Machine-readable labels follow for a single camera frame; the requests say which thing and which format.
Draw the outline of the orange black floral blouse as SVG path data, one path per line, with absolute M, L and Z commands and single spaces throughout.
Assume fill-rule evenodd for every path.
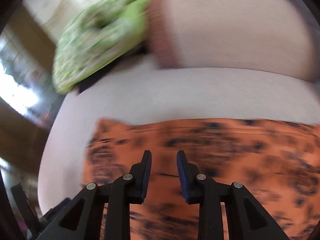
M 113 182 L 152 153 L 145 202 L 130 210 L 132 239 L 196 239 L 199 208 L 181 193 L 176 154 L 215 181 L 239 181 L 290 239 L 319 221 L 319 126 L 273 120 L 187 119 L 133 126 L 100 119 L 87 145 L 84 184 Z

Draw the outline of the glass window door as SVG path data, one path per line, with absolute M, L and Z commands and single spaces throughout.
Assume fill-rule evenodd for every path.
M 64 100 L 44 70 L 8 28 L 1 33 L 1 99 L 24 118 L 50 129 Z

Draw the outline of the green white patterned pillow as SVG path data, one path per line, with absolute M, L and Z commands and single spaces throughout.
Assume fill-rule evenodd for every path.
M 53 85 L 68 93 L 77 83 L 146 40 L 150 0 L 101 0 L 79 12 L 56 44 Z

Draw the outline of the pink quilted bolster cushion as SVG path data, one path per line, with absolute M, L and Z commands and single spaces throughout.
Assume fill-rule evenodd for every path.
M 319 25 L 301 0 L 151 0 L 162 68 L 239 68 L 319 78 Z

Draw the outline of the dark wooden door frame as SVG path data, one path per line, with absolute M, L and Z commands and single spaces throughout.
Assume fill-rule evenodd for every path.
M 37 174 L 60 96 L 52 83 L 55 43 L 24 5 L 1 33 L 1 158 Z

